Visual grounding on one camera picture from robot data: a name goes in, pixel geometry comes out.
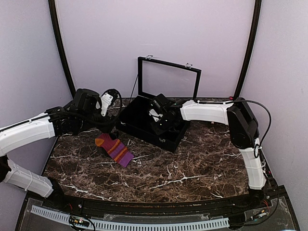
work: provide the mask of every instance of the black metal pole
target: black metal pole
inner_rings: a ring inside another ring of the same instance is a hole
[[[54,0],[48,0],[48,3],[49,3],[49,10],[50,10],[50,16],[51,16],[51,21],[52,21],[53,32],[54,32],[54,36],[56,38],[58,52],[59,52],[59,55],[60,55],[60,59],[61,59],[62,67],[63,67],[63,70],[64,70],[65,78],[66,78],[69,90],[71,91],[72,97],[74,97],[75,93],[76,93],[76,88],[75,88],[74,83],[73,83],[71,72],[69,71],[69,67],[68,67],[68,63],[67,63],[67,59],[66,59],[66,55],[65,55],[65,51],[64,51],[64,46],[63,46],[63,43],[62,43],[55,1]]]
[[[236,99],[240,96],[243,85],[244,85],[245,77],[246,77],[246,74],[247,74],[247,70],[248,70],[248,66],[249,66],[249,62],[250,62],[250,58],[251,58],[251,54],[252,54],[252,49],[254,47],[255,38],[256,38],[256,34],[257,34],[257,27],[258,27],[260,11],[261,11],[261,3],[262,3],[262,0],[256,0],[255,1],[255,9],[254,9],[254,14],[253,14],[253,18],[252,18],[246,54],[245,54],[242,70],[241,70],[241,73],[240,73],[239,81],[237,82],[237,86],[236,86],[236,89],[235,89],[235,93],[234,93],[234,97],[233,97],[234,99]]]

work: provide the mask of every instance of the black box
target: black box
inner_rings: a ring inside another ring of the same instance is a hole
[[[182,140],[185,131],[190,125],[190,121],[184,121],[181,123],[177,130],[179,132],[165,132],[164,134],[157,136],[151,128],[151,122],[153,118],[148,113],[148,108],[151,99],[154,95],[143,92],[142,89],[142,79],[143,77],[143,62],[151,62],[156,64],[162,64],[165,66],[171,66],[179,69],[184,69],[186,71],[191,71],[196,73],[196,81],[193,90],[192,98],[197,97],[198,86],[201,76],[201,70],[191,68],[190,65],[184,66],[174,63],[169,63],[165,61],[155,60],[151,58],[138,58],[138,96],[121,112],[119,117],[119,122],[116,128],[123,131],[129,135],[139,138],[143,141],[151,143],[162,149],[170,152],[175,152],[180,141]]]

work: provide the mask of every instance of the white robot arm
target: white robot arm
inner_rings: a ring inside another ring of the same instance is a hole
[[[229,125],[227,109],[232,106],[233,103],[230,103],[230,101],[222,102],[221,104],[201,104],[190,100],[183,104],[183,107],[180,108],[180,112],[183,120],[202,120]],[[259,137],[255,138],[254,144],[260,145]],[[255,158],[255,155],[258,153],[258,148],[239,148],[239,151],[243,156],[247,170],[249,188],[261,190],[266,183],[266,178],[263,173],[264,166],[261,163],[260,158]]]
[[[16,185],[45,198],[59,196],[62,190],[56,180],[20,167],[6,154],[35,141],[70,132],[78,134],[92,127],[110,132],[116,117],[107,116],[107,109],[117,96],[121,97],[114,89],[102,96],[91,90],[78,89],[73,101],[65,107],[55,107],[29,120],[0,128],[0,182]]]
[[[231,141],[241,152],[248,174],[249,189],[262,190],[266,178],[259,152],[258,123],[243,98],[226,102],[179,100],[172,102],[160,94],[150,103],[149,115],[154,119],[153,131],[159,135],[174,128],[181,121],[201,120],[230,127]]]

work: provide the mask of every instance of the light purple wall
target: light purple wall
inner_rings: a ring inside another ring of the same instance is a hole
[[[273,124],[264,152],[308,230],[308,1],[263,1],[242,95],[265,104]],[[261,134],[267,114],[254,107]]]
[[[98,92],[117,88],[129,97],[137,57],[152,54],[156,59],[192,63],[202,69],[199,96],[234,94],[254,0],[57,2],[76,87]]]
[[[0,128],[70,99],[52,31],[48,1],[10,0],[0,6]],[[43,140],[9,153],[40,174],[54,143]],[[15,228],[25,196],[0,183],[0,230]]]

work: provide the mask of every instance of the sock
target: sock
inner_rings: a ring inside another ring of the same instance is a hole
[[[108,155],[123,167],[126,167],[132,158],[134,158],[134,155],[129,152],[127,147],[119,139],[113,140],[107,133],[103,133],[96,138],[95,144],[104,148]]]

